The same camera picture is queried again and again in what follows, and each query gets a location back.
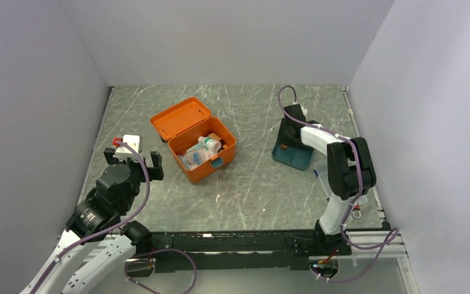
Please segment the white green medicine bottle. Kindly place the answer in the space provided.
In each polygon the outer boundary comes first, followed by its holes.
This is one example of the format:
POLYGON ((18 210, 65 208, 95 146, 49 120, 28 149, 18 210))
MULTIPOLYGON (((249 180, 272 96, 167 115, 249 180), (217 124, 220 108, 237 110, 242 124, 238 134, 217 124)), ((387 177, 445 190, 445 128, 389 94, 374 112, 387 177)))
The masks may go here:
POLYGON ((211 138, 211 137, 202 137, 198 138, 198 143, 201 143, 207 150, 218 153, 219 150, 222 148, 222 144, 220 141, 211 138))

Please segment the orange medicine box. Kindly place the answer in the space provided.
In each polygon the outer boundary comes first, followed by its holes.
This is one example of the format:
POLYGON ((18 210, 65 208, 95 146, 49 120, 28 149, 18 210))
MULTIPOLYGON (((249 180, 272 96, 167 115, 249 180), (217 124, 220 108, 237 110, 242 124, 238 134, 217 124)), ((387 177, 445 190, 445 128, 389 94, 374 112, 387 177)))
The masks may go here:
POLYGON ((162 141, 168 144, 174 160, 192 183, 196 184, 231 163, 236 155, 237 140, 198 98, 189 97, 150 119, 162 141), (178 156, 198 144, 198 138, 216 133, 222 138, 220 151, 194 170, 186 170, 178 156))

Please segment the teal plastic tray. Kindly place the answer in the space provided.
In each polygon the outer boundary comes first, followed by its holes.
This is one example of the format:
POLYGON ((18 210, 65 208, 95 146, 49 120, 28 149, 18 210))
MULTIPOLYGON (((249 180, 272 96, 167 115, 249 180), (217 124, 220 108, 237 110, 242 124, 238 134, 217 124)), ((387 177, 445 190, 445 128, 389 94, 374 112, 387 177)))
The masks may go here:
POLYGON ((305 171, 310 166, 313 153, 314 149, 306 146, 287 146, 286 148, 283 148, 277 140, 271 152, 271 158, 283 165, 300 171, 305 171))

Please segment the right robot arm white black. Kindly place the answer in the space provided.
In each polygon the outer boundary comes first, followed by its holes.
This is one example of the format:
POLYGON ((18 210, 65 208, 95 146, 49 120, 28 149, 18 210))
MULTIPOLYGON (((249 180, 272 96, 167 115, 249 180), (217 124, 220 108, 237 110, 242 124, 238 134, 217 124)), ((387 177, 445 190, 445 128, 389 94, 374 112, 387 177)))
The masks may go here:
POLYGON ((366 139, 349 138, 306 121, 301 106, 281 108, 282 119, 278 142, 287 147, 308 147, 327 159, 329 201, 316 221, 313 247, 328 254, 346 238, 348 218, 361 195, 376 184, 376 173, 366 139))

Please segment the white gauze pack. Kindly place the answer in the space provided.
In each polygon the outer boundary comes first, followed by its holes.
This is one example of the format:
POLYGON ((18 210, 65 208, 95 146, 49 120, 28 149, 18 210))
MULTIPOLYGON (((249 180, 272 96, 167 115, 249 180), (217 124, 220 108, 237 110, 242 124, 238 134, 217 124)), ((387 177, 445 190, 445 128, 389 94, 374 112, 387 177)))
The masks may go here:
POLYGON ((214 152, 202 146, 195 149, 192 148, 186 151, 184 155, 178 156, 178 158, 186 170, 194 170, 201 164, 207 162, 214 155, 214 152))

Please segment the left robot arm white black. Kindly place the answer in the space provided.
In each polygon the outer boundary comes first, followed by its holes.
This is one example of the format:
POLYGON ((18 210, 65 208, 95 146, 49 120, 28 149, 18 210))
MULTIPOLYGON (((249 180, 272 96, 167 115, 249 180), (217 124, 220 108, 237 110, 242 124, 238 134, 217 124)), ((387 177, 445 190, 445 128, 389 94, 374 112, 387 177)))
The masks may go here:
POLYGON ((52 254, 23 293, 86 293, 113 265, 150 252, 152 233, 128 216, 142 183, 164 178, 162 156, 106 148, 108 164, 69 217, 52 254))

